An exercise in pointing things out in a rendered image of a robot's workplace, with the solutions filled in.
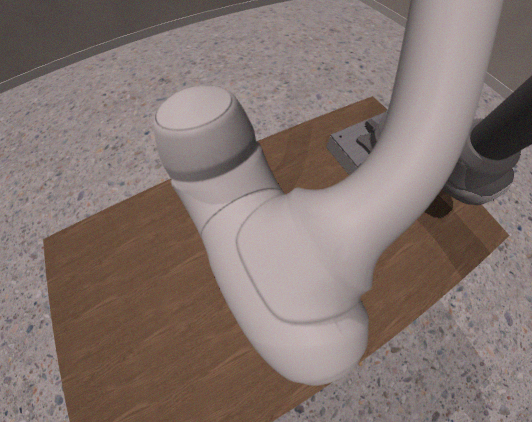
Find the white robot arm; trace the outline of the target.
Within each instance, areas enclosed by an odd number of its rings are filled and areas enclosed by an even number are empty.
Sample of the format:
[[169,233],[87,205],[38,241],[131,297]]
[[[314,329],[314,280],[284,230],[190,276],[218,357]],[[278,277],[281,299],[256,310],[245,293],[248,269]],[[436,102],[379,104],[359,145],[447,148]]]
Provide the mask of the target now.
[[532,76],[474,119],[503,3],[410,1],[389,108],[356,140],[369,155],[325,189],[285,195],[224,88],[183,89],[157,109],[160,160],[217,284],[252,346],[286,379],[324,385],[358,365],[369,334],[360,298],[375,265],[441,189],[481,205],[513,183],[532,144]]

